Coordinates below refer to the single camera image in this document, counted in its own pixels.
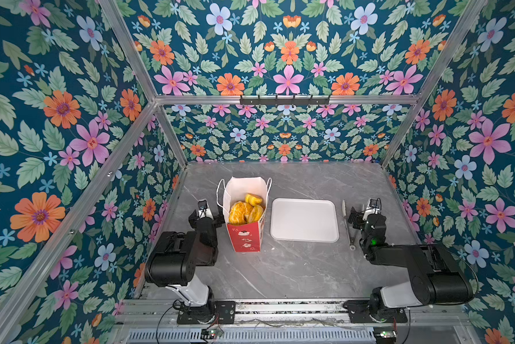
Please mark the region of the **striped yellow bread roll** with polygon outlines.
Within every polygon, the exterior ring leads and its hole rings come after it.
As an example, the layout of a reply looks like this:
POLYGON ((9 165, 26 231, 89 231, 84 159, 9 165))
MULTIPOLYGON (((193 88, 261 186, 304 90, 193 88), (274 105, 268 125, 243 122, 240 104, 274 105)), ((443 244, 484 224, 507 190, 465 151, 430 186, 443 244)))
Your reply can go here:
POLYGON ((263 204, 263 198, 253 193, 247 193, 245 195, 244 201, 251 206, 261 206, 263 204))

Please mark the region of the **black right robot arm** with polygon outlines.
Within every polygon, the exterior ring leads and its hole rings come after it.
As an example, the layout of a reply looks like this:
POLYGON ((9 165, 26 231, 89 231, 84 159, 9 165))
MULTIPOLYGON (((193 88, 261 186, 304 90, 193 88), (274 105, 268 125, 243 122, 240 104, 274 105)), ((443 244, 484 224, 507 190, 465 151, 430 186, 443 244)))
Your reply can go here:
POLYGON ((388 244, 386 217, 377 208, 352 208, 346 223, 361 233, 359 247, 369 263, 404 268, 409 276, 406 282, 373 290, 366 305, 372 317, 404 308, 462 305, 475 298, 456 257, 444 246, 388 244))

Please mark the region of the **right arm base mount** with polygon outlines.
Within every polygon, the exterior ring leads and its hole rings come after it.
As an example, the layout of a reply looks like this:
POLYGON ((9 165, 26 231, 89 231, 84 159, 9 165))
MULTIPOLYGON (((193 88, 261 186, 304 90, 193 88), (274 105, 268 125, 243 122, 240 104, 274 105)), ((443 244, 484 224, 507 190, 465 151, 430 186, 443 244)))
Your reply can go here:
POLYGON ((409 322, 403 308, 380 308, 372 305, 370 300, 347 300, 342 307, 355 324, 409 322))

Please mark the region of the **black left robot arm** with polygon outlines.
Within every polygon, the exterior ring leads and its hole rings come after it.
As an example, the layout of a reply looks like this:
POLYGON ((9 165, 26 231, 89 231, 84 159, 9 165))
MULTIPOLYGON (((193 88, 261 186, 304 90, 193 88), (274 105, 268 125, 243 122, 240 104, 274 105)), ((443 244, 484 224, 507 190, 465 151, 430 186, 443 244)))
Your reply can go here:
POLYGON ((190 308, 211 308, 212 289, 196 275, 198 267, 215 265, 219 249, 217 229, 224 219, 214 215, 205 200, 188 217, 191 230, 186 233, 164 232, 158 238, 146 267, 147 282, 166 288, 190 308))

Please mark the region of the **large orange ring bread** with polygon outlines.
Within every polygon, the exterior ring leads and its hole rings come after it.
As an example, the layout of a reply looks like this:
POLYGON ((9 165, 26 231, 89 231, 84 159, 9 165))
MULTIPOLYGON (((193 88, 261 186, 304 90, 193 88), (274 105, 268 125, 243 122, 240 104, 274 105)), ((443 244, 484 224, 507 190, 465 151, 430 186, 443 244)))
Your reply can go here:
POLYGON ((229 213, 228 222, 234 226, 247 224, 247 217, 253 206, 246 202, 236 202, 232 205, 229 213))

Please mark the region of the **orange brown croissant bread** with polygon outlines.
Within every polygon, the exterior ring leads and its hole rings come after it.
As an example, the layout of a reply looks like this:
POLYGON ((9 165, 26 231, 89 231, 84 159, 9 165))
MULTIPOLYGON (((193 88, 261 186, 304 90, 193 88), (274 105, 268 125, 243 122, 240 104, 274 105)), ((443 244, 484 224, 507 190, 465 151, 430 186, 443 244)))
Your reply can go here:
POLYGON ((250 214, 247 217, 247 223, 255 223, 259 222, 262 218, 263 214, 265 212, 265 209, 261 205, 256 205, 252 208, 250 214))

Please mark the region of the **red white paper bag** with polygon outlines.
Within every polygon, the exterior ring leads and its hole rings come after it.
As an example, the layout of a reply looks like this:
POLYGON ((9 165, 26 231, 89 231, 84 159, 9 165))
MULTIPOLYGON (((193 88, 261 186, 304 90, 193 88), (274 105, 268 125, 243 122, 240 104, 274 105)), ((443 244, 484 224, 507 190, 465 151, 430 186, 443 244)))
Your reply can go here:
POLYGON ((271 179, 262 177, 220 180, 216 201, 235 252, 260 252, 271 179))

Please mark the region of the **metal food tongs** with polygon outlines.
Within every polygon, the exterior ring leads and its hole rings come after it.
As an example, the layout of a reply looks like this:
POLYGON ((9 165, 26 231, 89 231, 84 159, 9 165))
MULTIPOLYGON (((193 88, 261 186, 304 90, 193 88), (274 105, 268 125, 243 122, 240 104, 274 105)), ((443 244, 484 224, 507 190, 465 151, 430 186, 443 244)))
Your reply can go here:
POLYGON ((356 236, 354 235, 352 229, 349 226, 349 215, 348 215, 348 210, 347 210, 347 206, 346 206, 346 201, 344 199, 342 200, 342 214, 343 214, 343 223, 345 225, 346 233, 348 235, 349 248, 351 251, 355 251, 356 250, 356 245, 355 245, 356 236))

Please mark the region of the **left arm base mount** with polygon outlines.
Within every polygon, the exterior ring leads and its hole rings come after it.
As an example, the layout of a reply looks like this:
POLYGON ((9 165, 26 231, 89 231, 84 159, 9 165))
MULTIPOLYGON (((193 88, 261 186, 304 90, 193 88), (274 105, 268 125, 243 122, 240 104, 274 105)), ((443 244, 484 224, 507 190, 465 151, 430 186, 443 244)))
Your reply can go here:
POLYGON ((182 305, 177 317, 178 325, 231 325, 236 314, 235 301, 213 301, 198 307, 182 305))

